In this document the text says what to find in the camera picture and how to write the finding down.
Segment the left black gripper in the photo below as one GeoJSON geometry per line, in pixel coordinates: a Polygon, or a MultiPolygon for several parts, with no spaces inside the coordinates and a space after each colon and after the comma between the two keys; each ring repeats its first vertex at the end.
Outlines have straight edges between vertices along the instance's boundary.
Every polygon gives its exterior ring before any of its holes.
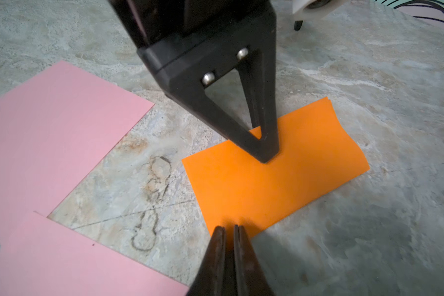
{"type": "Polygon", "coordinates": [[[279,152],[276,13],[270,2],[110,0],[109,4],[167,97],[263,164],[279,152]],[[174,33],[187,35],[206,23],[185,37],[174,33]],[[205,93],[232,70],[239,73],[252,124],[261,128],[261,138],[205,93]]]}

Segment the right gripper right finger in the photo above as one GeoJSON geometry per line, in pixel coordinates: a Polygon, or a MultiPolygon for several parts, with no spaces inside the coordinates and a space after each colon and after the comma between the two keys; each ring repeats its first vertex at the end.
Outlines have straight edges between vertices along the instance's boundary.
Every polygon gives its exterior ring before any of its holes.
{"type": "Polygon", "coordinates": [[[257,259],[247,231],[234,227],[234,263],[238,296],[274,296],[257,259]]]}

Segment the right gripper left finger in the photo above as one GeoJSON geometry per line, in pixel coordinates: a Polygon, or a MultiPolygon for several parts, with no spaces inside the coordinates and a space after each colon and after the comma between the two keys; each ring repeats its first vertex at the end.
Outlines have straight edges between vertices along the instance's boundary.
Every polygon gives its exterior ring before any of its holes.
{"type": "Polygon", "coordinates": [[[226,230],[214,229],[205,255],[187,296],[221,296],[226,255],[226,230]]]}

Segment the orange square paper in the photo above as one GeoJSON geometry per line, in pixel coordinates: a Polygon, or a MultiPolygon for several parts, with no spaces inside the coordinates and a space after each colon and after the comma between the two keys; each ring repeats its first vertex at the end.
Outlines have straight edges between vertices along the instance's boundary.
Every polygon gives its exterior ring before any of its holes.
{"type": "Polygon", "coordinates": [[[208,231],[226,229],[229,248],[235,226],[254,237],[370,168],[328,98],[280,117],[278,128],[280,150],[267,164],[230,141],[182,161],[208,231]]]}

